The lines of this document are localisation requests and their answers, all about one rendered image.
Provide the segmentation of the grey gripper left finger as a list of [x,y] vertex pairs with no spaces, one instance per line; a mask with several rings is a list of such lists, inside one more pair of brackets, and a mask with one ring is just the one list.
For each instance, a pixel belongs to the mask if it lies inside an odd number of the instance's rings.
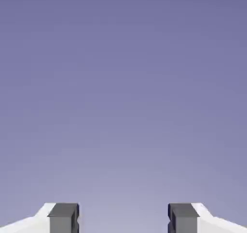
[[80,233],[78,203],[45,203],[32,217],[0,227],[0,233]]

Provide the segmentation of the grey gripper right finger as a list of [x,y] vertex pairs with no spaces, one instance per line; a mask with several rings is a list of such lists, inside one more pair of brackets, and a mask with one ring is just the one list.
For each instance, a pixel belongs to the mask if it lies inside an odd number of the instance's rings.
[[167,233],[247,233],[247,227],[213,216],[202,203],[169,203]]

